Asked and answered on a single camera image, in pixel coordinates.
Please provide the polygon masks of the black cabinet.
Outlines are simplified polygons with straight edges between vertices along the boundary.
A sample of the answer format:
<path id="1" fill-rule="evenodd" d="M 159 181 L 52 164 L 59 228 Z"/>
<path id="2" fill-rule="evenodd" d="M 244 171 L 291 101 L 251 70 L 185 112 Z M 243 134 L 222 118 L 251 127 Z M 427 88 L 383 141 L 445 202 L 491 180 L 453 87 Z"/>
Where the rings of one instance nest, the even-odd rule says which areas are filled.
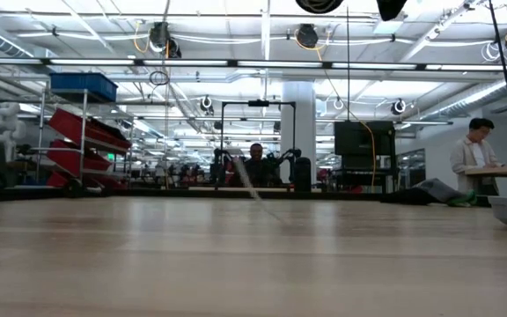
<path id="1" fill-rule="evenodd" d="M 392 122 L 335 122 L 334 154 L 340 163 L 333 174 L 338 188 L 365 187 L 386 194 L 397 174 Z"/>

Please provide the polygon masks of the red storage bin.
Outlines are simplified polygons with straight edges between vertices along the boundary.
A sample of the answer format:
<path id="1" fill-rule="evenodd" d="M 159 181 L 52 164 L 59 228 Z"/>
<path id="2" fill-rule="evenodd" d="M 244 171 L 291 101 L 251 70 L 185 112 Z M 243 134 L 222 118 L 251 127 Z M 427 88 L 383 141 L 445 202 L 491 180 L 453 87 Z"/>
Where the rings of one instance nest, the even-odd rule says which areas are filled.
<path id="1" fill-rule="evenodd" d="M 81 116 L 62 109 L 55 111 L 48 125 L 77 145 L 81 144 L 82 128 L 85 127 L 84 146 L 86 148 L 123 154 L 132 146 L 132 143 L 117 128 L 94 118 L 83 120 Z"/>
<path id="2" fill-rule="evenodd" d="M 79 175 L 81 154 L 79 148 L 72 142 L 55 139 L 50 144 L 47 157 L 64 170 Z M 95 171 L 106 171 L 111 163 L 102 158 L 95 151 L 84 149 L 83 168 Z"/>
<path id="3" fill-rule="evenodd" d="M 55 188 L 64 187 L 69 181 L 75 180 L 75 177 L 65 173 L 65 172 L 52 172 L 51 176 L 48 178 L 47 185 Z M 113 176 L 109 175 L 100 175 L 100 174 L 89 174 L 84 175 L 83 177 L 84 184 L 88 187 L 97 187 L 98 185 L 102 185 L 104 188 L 108 189 L 126 189 L 126 183 L 124 181 L 119 181 Z"/>

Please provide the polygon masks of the small green object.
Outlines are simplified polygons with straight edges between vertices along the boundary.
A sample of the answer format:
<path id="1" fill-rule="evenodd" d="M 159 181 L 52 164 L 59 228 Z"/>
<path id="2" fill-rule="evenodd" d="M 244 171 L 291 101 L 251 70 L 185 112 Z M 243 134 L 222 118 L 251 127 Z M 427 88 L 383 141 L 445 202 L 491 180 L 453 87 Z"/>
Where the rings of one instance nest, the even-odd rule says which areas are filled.
<path id="1" fill-rule="evenodd" d="M 477 204 L 477 195 L 474 190 L 469 190 L 466 193 L 453 197 L 446 202 L 451 207 L 471 207 Z"/>

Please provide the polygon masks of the standing person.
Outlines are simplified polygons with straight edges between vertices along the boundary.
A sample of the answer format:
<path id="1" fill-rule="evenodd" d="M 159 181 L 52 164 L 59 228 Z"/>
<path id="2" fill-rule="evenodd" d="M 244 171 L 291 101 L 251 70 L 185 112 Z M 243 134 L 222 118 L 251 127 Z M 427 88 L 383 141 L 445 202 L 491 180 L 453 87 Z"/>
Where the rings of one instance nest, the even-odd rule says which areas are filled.
<path id="1" fill-rule="evenodd" d="M 493 177 L 467 175 L 467 171 L 470 170 L 503 166 L 486 140 L 494 128 L 494 123 L 489 119 L 473 118 L 469 122 L 467 134 L 453 147 L 450 163 L 452 171 L 457 176 L 459 192 L 474 191 L 477 195 L 498 195 Z"/>

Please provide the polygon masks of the black grey work glove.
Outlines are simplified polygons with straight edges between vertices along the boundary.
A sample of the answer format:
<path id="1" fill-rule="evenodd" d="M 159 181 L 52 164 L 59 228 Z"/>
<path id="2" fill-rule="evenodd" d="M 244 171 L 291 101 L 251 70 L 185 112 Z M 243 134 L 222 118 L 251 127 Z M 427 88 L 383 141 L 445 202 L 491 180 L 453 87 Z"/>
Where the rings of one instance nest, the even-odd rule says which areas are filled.
<path id="1" fill-rule="evenodd" d="M 448 186 L 439 179 L 427 179 L 411 188 L 401 189 L 381 197 L 382 203 L 405 205 L 428 205 L 431 203 L 446 204 L 447 201 L 463 192 Z"/>

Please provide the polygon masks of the wooden desk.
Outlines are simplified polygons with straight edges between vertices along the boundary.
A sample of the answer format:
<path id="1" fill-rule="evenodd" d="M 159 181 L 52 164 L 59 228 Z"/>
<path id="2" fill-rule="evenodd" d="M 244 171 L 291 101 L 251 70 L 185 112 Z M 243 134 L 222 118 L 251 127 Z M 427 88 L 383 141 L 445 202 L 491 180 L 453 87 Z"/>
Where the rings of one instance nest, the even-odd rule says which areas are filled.
<path id="1" fill-rule="evenodd" d="M 494 168 L 480 168 L 471 169 L 465 172 L 467 176 L 479 176 L 479 177 L 507 177 L 507 166 L 500 166 Z"/>

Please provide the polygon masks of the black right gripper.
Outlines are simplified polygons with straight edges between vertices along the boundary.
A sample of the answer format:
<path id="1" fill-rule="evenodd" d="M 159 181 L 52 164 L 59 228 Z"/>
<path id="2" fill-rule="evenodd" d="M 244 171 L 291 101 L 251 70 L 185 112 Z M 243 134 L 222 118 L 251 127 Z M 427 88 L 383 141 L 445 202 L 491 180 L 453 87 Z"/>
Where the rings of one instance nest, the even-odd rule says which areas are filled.
<path id="1" fill-rule="evenodd" d="M 383 21 L 396 18 L 404 8 L 407 0 L 376 0 L 378 12 Z"/>

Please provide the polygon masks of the black plastic cord spool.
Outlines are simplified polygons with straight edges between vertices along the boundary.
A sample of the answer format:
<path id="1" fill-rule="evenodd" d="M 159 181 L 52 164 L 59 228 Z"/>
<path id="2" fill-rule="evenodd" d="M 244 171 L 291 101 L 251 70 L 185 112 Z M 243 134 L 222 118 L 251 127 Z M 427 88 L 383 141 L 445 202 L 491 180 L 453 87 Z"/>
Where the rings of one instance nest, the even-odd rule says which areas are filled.
<path id="1" fill-rule="evenodd" d="M 343 0 L 295 0 L 297 5 L 311 14 L 326 14 L 342 5 Z"/>

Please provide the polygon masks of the thin black vertical rod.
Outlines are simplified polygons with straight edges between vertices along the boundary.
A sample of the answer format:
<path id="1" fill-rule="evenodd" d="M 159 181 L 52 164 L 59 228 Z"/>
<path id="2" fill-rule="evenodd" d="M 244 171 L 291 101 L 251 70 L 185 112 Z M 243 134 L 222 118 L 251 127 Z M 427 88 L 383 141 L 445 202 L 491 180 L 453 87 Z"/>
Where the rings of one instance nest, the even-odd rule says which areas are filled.
<path id="1" fill-rule="evenodd" d="M 350 74 L 350 26 L 349 26 L 349 4 L 346 3 L 346 53 L 347 53 L 347 117 L 346 121 L 350 121 L 351 112 L 350 112 L 350 97 L 351 97 L 351 74 Z"/>

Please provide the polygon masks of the blue storage bin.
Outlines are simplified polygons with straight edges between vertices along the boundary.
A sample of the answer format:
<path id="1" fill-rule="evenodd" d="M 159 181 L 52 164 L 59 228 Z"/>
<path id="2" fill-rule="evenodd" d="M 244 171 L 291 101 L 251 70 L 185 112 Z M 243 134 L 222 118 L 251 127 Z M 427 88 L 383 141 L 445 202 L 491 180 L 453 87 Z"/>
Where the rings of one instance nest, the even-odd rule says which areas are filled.
<path id="1" fill-rule="evenodd" d="M 55 72 L 49 75 L 50 91 L 67 101 L 115 102 L 118 86 L 101 73 Z"/>

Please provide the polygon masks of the black cylinder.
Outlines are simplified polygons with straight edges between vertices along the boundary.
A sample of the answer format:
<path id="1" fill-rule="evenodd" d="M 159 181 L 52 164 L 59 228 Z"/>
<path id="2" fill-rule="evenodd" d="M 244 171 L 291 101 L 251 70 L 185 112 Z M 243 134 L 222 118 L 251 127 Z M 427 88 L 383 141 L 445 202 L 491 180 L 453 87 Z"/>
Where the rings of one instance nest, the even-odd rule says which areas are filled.
<path id="1" fill-rule="evenodd" d="M 309 158 L 300 157 L 295 161 L 293 184 L 296 192 L 312 191 L 312 163 Z"/>

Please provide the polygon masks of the black background rig frame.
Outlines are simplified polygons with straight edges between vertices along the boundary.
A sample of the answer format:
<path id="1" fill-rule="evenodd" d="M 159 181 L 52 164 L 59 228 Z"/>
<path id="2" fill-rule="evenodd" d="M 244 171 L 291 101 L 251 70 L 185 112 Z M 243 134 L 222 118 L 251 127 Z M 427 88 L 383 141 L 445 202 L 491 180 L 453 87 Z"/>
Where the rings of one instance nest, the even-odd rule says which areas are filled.
<path id="1" fill-rule="evenodd" d="M 279 106 L 283 105 L 281 101 L 268 101 L 268 100 L 249 100 L 249 101 L 223 101 L 221 106 L 221 120 L 220 120 L 220 148 L 216 150 L 215 154 L 215 162 L 219 163 L 221 167 L 218 169 L 217 176 L 217 186 L 220 187 L 222 185 L 222 181 L 224 181 L 224 185 L 230 188 L 243 188 L 246 186 L 246 180 L 249 180 L 246 168 L 244 163 L 250 159 L 250 147 L 248 150 L 249 158 L 244 158 L 243 156 L 236 156 L 229 153 L 228 150 L 224 148 L 224 144 L 226 142 L 226 134 L 224 132 L 225 125 L 227 123 L 226 120 L 226 111 L 225 109 L 228 106 L 244 106 L 247 105 L 249 107 L 259 107 L 259 108 L 267 108 L 270 106 Z M 281 164 L 284 161 L 289 162 L 290 169 L 290 181 L 294 181 L 294 165 L 295 161 L 300 158 L 301 150 L 298 148 L 290 148 L 284 153 L 280 154 L 276 157 L 274 154 L 269 154 L 267 157 L 262 157 L 270 160 L 276 167 L 276 174 L 278 173 Z M 281 184 L 277 187 L 281 187 L 283 185 L 283 181 L 280 176 L 278 176 Z"/>

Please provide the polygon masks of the white building column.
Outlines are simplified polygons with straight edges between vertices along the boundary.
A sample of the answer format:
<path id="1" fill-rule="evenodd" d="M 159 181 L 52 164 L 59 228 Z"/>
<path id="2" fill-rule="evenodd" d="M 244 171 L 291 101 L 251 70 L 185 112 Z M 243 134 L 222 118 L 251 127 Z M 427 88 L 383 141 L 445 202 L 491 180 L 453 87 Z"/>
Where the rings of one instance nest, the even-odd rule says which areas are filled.
<path id="1" fill-rule="evenodd" d="M 285 81 L 281 92 L 280 151 L 301 150 L 311 161 L 311 183 L 316 183 L 316 95 L 313 81 Z"/>

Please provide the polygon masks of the black aluminium table frame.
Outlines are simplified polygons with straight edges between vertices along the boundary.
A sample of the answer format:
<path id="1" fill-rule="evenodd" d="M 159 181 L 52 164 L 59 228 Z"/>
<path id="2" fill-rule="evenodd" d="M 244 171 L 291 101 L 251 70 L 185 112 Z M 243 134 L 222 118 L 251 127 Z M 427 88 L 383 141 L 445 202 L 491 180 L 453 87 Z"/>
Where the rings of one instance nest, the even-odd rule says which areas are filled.
<path id="1" fill-rule="evenodd" d="M 258 192 L 263 200 L 325 200 L 325 201 L 369 201 L 379 202 L 384 199 L 381 194 L 350 194 L 350 193 L 297 193 L 287 191 L 270 191 L 264 188 Z M 156 190 L 147 188 L 118 189 L 109 193 L 109 196 L 122 197 L 171 197 L 171 198 L 205 198 L 205 199 L 247 199 L 251 198 L 245 188 L 213 188 Z M 89 198 L 100 197 L 100 194 L 82 192 L 81 195 L 68 194 L 60 188 L 7 188 L 0 189 L 0 202 L 40 200 L 54 198 Z"/>

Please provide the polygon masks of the metal shelf rack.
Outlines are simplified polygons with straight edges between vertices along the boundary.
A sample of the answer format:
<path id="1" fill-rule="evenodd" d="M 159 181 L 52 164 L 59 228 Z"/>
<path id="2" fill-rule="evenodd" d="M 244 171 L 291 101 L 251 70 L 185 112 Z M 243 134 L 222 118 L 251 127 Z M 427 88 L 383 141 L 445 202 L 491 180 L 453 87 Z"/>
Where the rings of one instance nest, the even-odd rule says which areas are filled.
<path id="1" fill-rule="evenodd" d="M 79 105 L 79 111 L 77 113 L 74 112 L 74 111 L 72 111 L 72 110 L 64 109 L 62 107 L 58 107 L 57 109 L 62 109 L 62 110 L 65 110 L 67 112 L 70 112 L 72 114 L 76 114 L 78 116 L 81 116 L 83 118 L 83 120 L 85 120 L 86 118 L 94 118 L 96 120 L 99 120 L 99 121 L 103 122 L 102 119 L 100 119 L 99 117 L 90 114 L 90 106 L 91 105 L 95 105 L 96 103 L 88 103 L 87 102 L 87 95 L 84 96 L 84 101 L 82 103 L 79 103 L 79 102 L 76 102 L 76 103 Z M 59 135 L 59 137 L 56 138 L 56 139 L 60 139 L 60 140 L 67 141 L 67 142 L 71 142 L 67 137 L 63 136 L 59 132 L 57 132 L 57 134 Z M 126 186 L 128 187 L 128 184 L 129 184 L 129 170 L 128 170 L 128 168 L 126 166 L 123 166 L 122 168 L 118 168 L 117 167 L 117 163 L 118 163 L 119 159 L 125 160 L 125 159 L 128 158 L 128 154 L 129 154 L 129 151 L 130 151 L 130 149 L 131 149 L 132 146 L 129 148 L 129 150 L 126 153 L 123 153 L 123 154 L 112 153 L 110 151 L 100 151 L 100 150 L 95 149 L 95 148 L 88 148 L 88 149 L 90 149 L 92 151 L 95 151 L 102 158 L 108 160 L 111 163 L 111 166 L 108 167 L 108 169 L 106 171 L 95 171 L 95 170 L 84 169 L 83 168 L 83 159 L 84 159 L 84 152 L 85 152 L 85 148 L 86 147 L 85 147 L 85 127 L 83 127 L 82 128 L 81 144 L 77 145 L 78 148 L 79 148 L 78 152 L 81 154 L 80 172 L 79 172 L 79 175 L 75 175 L 75 174 L 72 174 L 72 173 L 64 170 L 63 168 L 59 167 L 55 162 L 53 162 L 52 160 L 50 160 L 47 157 L 47 151 L 50 150 L 50 144 L 46 148 L 39 147 L 39 148 L 36 149 L 36 151 L 39 154 L 44 155 L 44 157 L 50 163 L 50 165 L 48 167 L 48 169 L 50 170 L 50 175 L 48 176 L 48 178 L 51 176 L 52 172 L 65 172 L 65 173 L 67 173 L 67 174 L 75 177 L 75 180 L 69 181 L 64 187 L 60 188 L 60 189 L 64 189 L 68 194 L 71 194 L 71 195 L 81 195 L 82 192 L 91 192 L 92 191 L 92 192 L 100 194 L 100 195 L 109 195 L 109 193 L 112 192 L 113 190 L 118 190 L 118 189 L 104 188 L 102 185 L 98 185 L 96 188 L 95 187 L 88 187 L 86 184 L 84 184 L 84 181 L 83 181 L 83 177 L 84 177 L 85 174 L 86 175 L 89 175 L 89 174 L 100 174 L 100 175 L 113 176 L 116 179 L 118 179 L 119 181 L 124 181 L 126 183 Z"/>

